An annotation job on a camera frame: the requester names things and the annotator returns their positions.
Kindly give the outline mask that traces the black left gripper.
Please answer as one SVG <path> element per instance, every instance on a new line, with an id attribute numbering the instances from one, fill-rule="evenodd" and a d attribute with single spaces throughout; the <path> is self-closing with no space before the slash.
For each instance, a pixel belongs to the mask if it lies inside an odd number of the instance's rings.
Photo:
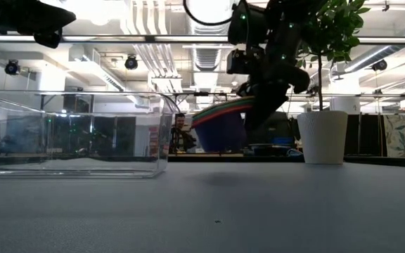
<path id="1" fill-rule="evenodd" d="M 72 11 L 41 0 L 0 0 L 0 34 L 31 36 L 48 48 L 57 48 L 66 25 L 76 21 Z"/>

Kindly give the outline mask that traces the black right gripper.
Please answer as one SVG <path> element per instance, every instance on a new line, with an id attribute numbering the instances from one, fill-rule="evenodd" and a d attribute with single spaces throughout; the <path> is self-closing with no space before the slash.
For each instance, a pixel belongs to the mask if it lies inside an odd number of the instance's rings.
<path id="1" fill-rule="evenodd" d="M 253 97 L 252 107 L 245 113 L 245 129 L 252 131 L 275 113 L 288 100 L 287 90 L 306 91 L 310 77 L 304 70 L 292 65 L 279 65 L 270 70 L 253 70 L 246 82 L 236 89 L 240 97 Z"/>

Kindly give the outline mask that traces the teal measuring cup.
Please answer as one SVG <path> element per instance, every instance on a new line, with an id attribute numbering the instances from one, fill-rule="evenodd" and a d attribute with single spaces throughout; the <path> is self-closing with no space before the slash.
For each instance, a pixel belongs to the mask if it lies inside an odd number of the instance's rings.
<path id="1" fill-rule="evenodd" d="M 253 104 L 252 100 L 237 100 L 230 103 L 222 103 L 212 106 L 210 108 L 206 108 L 203 111 L 195 114 L 193 116 L 193 121 L 197 121 L 204 117 L 208 117 L 210 115 L 214 115 L 218 112 L 224 112 L 229 110 L 237 110 L 238 108 L 250 108 Z"/>

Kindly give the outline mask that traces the orange measuring cup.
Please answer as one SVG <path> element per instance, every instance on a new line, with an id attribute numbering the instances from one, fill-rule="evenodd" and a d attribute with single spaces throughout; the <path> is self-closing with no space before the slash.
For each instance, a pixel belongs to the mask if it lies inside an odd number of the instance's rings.
<path id="1" fill-rule="evenodd" d="M 200 125 L 200 124 L 202 124 L 204 122 L 210 121 L 211 119 L 217 118 L 219 116 L 226 115 L 226 114 L 229 114 L 229 113 L 232 113 L 232 112 L 245 112 L 245 111 L 249 110 L 250 108 L 238 108 L 237 110 L 229 110 L 229 111 L 224 111 L 224 112 L 218 112 L 218 113 L 216 113 L 214 115 L 204 117 L 204 118 L 199 119 L 197 121 L 192 121 L 192 128 L 196 128 L 198 125 Z"/>

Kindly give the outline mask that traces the green measuring cup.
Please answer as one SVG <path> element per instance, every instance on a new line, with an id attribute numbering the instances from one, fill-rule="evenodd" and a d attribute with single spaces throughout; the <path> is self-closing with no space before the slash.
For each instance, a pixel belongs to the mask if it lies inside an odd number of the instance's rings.
<path id="1" fill-rule="evenodd" d="M 224 103 L 219 103 L 219 104 L 214 104 L 208 108 L 205 108 L 204 110 L 196 113 L 193 115 L 193 119 L 196 119 L 198 117 L 204 117 L 207 114 L 215 113 L 220 110 L 227 110 L 231 108 L 237 108 L 237 107 L 242 107 L 242 106 L 251 106 L 254 102 L 254 97 L 253 96 L 247 96 L 244 98 L 237 98 L 235 100 L 230 100 L 226 101 Z"/>

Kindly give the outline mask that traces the clear plastic basket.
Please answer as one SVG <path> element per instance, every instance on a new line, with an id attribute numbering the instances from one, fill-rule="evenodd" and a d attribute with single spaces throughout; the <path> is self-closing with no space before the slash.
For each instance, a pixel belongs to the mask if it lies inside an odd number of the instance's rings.
<path id="1" fill-rule="evenodd" d="M 155 92 L 0 90 L 0 176 L 153 177 L 178 111 Z"/>

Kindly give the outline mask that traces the white ribbed plant pot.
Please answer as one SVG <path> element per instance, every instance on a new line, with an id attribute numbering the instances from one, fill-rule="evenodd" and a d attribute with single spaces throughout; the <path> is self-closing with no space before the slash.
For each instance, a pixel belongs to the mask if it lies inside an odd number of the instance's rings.
<path id="1" fill-rule="evenodd" d="M 307 164 L 343 164 L 348 114 L 314 111 L 297 116 L 302 153 Z"/>

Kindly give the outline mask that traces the person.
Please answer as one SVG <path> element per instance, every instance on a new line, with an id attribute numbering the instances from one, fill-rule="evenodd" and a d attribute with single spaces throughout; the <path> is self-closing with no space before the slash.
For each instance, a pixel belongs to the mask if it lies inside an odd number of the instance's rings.
<path id="1" fill-rule="evenodd" d="M 175 114 L 175 124 L 171 130 L 171 141 L 169 144 L 171 153 L 186 152 L 196 147 L 196 139 L 187 131 L 184 131 L 185 114 Z"/>

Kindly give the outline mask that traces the green potted tree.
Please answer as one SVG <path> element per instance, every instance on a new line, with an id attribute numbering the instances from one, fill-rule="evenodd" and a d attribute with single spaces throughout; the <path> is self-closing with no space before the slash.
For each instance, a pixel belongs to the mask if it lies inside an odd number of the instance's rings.
<path id="1" fill-rule="evenodd" d="M 360 44 L 356 36 L 364 26 L 361 17 L 369 11 L 364 6 L 366 0 L 326 0 L 309 22 L 303 27 L 303 42 L 300 47 L 302 59 L 300 65 L 305 66 L 306 57 L 317 62 L 317 90 L 319 110 L 323 105 L 323 60 L 331 64 L 348 63 L 351 50 Z"/>

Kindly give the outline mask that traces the leaf print panel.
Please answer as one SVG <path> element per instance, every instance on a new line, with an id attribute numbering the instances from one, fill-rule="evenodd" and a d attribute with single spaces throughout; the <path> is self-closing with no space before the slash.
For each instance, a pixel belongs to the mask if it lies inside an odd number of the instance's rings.
<path id="1" fill-rule="evenodd" d="M 405 114 L 385 115 L 383 119 L 387 156 L 405 158 Z"/>

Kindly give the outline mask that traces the silver ventilation duct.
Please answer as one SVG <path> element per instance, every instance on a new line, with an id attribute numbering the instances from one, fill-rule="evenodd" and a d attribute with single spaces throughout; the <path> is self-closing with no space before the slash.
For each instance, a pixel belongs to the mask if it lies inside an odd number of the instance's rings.
<path id="1" fill-rule="evenodd" d="M 190 34 L 192 35 L 225 35 L 227 31 L 226 25 L 204 26 L 198 24 L 191 18 L 188 18 L 188 24 L 190 28 Z M 195 48 L 192 50 L 192 54 L 195 68 L 199 71 L 213 71 L 219 66 L 221 58 L 220 49 Z"/>

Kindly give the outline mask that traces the horizontal frame light bar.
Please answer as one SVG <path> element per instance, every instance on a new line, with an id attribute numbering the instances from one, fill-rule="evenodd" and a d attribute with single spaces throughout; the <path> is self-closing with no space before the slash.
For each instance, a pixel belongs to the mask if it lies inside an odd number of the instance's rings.
<path id="1" fill-rule="evenodd" d="M 359 37 L 367 46 L 405 45 L 405 37 Z M 78 44 L 227 44 L 227 36 L 200 35 L 75 35 L 63 36 L 61 43 Z M 0 35 L 0 43 L 34 43 L 34 38 L 23 35 Z"/>

